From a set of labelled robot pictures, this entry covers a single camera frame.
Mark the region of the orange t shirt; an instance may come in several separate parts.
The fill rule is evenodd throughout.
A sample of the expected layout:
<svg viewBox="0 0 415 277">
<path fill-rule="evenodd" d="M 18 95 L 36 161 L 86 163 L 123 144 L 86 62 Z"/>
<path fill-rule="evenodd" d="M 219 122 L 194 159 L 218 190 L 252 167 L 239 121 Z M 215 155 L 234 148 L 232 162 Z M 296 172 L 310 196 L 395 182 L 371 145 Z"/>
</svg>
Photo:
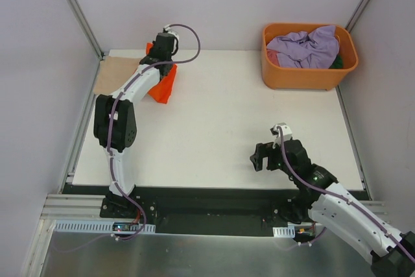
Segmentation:
<svg viewBox="0 0 415 277">
<path fill-rule="evenodd" d="M 146 53 L 152 47 L 152 43 L 147 43 Z M 148 94 L 158 103 L 167 104 L 172 93 L 174 80 L 178 66 L 175 64 L 157 65 L 156 69 L 160 72 L 160 81 L 152 87 Z"/>
</svg>

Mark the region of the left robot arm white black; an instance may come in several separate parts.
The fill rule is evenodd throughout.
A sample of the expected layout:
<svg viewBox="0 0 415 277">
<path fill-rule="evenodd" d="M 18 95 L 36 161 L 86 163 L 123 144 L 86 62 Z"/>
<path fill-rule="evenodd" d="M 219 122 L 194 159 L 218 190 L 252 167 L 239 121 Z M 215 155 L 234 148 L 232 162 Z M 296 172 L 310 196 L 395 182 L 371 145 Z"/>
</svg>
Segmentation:
<svg viewBox="0 0 415 277">
<path fill-rule="evenodd" d="M 158 33 L 132 76 L 118 90 L 99 95 L 95 101 L 93 135 L 106 153 L 111 178 L 109 190 L 119 196 L 114 209 L 124 218 L 132 217 L 137 210 L 137 202 L 127 196 L 135 188 L 128 161 L 128 149 L 137 136 L 134 106 L 174 70 L 172 56 L 177 50 L 177 33 L 172 30 Z"/>
</svg>

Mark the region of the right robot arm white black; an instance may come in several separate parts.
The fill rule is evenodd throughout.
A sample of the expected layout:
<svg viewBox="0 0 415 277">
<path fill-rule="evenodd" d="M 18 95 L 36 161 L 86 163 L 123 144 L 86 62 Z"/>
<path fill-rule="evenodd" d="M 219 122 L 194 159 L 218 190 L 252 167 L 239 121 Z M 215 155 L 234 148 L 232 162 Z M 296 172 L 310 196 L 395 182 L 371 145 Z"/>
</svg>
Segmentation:
<svg viewBox="0 0 415 277">
<path fill-rule="evenodd" d="M 403 233 L 380 219 L 327 169 L 311 161 L 297 139 L 282 145 L 258 143 L 250 157 L 254 169 L 280 170 L 299 190 L 279 208 L 287 222 L 321 224 L 354 248 L 375 276 L 410 276 L 414 273 L 414 232 Z"/>
</svg>

